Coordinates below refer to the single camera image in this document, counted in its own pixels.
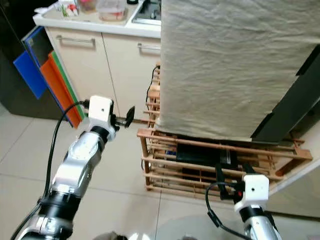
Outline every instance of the black cable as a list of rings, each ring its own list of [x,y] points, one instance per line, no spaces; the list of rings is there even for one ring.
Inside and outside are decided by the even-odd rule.
[[[223,182],[223,181],[217,181],[217,182],[213,182],[211,183],[208,188],[205,190],[205,204],[206,207],[208,208],[208,215],[211,218],[211,220],[213,221],[213,223],[216,225],[216,227],[220,227],[223,230],[239,237],[242,239],[246,239],[246,240],[252,240],[250,237],[245,236],[237,231],[234,231],[228,227],[226,227],[225,225],[223,225],[223,223],[220,221],[220,219],[218,218],[218,216],[215,214],[215,212],[212,210],[210,203],[209,203],[209,190],[213,187],[213,186],[217,186],[217,185],[224,185],[224,186],[229,186],[229,187],[234,187],[234,184],[232,183],[227,183],[227,182]]]
[[[154,69],[152,70],[151,82],[150,82],[150,85],[149,85],[149,87],[148,87],[148,90],[146,91],[145,102],[148,101],[148,92],[149,92],[149,90],[150,90],[150,87],[151,87],[151,84],[152,84],[152,80],[154,79],[155,70],[156,70],[156,69],[159,69],[159,68],[160,68],[160,66],[158,65],[158,66],[155,66]]]
[[[49,153],[49,158],[48,158],[48,164],[47,164],[47,169],[46,169],[46,179],[45,179],[45,187],[44,187],[44,192],[42,195],[42,198],[46,197],[49,193],[49,186],[50,186],[50,178],[51,178],[51,165],[52,165],[52,158],[54,155],[54,149],[55,149],[55,144],[56,144],[56,138],[57,138],[57,133],[58,133],[58,129],[60,127],[61,122],[63,121],[63,119],[65,118],[66,114],[68,113],[68,111],[70,109],[72,109],[74,106],[76,105],[84,105],[87,106],[88,105],[88,101],[77,101],[73,104],[71,104],[62,114],[61,118],[59,119],[59,121],[56,123],[55,129],[54,129],[54,133],[53,133],[53,138],[52,138],[52,142],[51,142],[51,148],[50,148],[50,153]],[[16,230],[14,231],[14,233],[12,234],[10,240],[15,240],[18,233],[21,231],[21,229],[24,227],[24,225],[29,221],[29,219],[38,211],[38,209],[40,208],[40,203],[38,203],[32,210],[31,212],[23,219],[23,221],[20,223],[20,225],[16,228]]]

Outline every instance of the cabinet door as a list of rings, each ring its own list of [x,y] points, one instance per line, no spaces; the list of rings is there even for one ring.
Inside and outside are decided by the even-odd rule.
[[[128,109],[135,105],[134,118],[147,119],[143,111],[147,109],[146,94],[152,70],[160,60],[160,39],[106,33],[102,35],[120,116],[125,117]]]
[[[46,31],[78,99],[88,99],[92,95],[111,98],[114,113],[118,115],[102,34],[56,27],[48,27]]]

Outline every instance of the tile floor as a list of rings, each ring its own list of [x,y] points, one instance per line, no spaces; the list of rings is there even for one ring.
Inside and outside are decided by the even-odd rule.
[[[52,174],[70,143],[84,129],[61,124]],[[42,194],[45,169],[55,120],[12,115],[0,105],[0,239],[10,238],[14,228]],[[130,240],[177,240],[193,235],[198,240],[237,239],[217,229],[206,215],[203,200],[147,192],[140,168],[141,146],[136,137],[143,125],[121,129],[107,144],[92,176],[74,223],[72,240],[92,240],[116,231]],[[231,206],[212,203],[227,226],[243,232],[240,217]],[[283,239],[307,240],[320,235],[319,222],[275,217]]]

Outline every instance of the kitchen counter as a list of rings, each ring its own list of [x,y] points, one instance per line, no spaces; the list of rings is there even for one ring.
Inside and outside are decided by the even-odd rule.
[[[85,30],[100,33],[139,36],[147,38],[160,38],[161,26],[151,24],[132,23],[132,19],[140,9],[143,1],[136,5],[127,5],[126,18],[123,21],[102,21],[99,14],[79,12],[79,16],[63,17],[56,11],[54,4],[44,12],[33,16],[36,25],[74,30]]]

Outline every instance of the wooden dish rack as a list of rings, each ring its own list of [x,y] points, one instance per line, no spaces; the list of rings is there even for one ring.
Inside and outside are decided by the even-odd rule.
[[[223,168],[226,182],[240,181],[246,174],[242,163],[250,163],[253,169],[269,178],[270,188],[292,171],[298,171],[312,161],[309,150],[301,149],[301,139],[287,139],[291,145],[261,145],[238,141],[190,140],[176,134],[160,132],[154,129],[156,118],[160,114],[160,70],[155,70],[152,84],[147,94],[146,105],[149,115],[147,128],[140,128],[142,158],[144,162],[145,187],[149,191],[162,191],[193,198],[204,198],[206,188],[215,182],[216,168],[177,161],[178,144],[234,151],[237,154],[236,169]],[[220,201],[218,187],[209,192],[209,198]]]

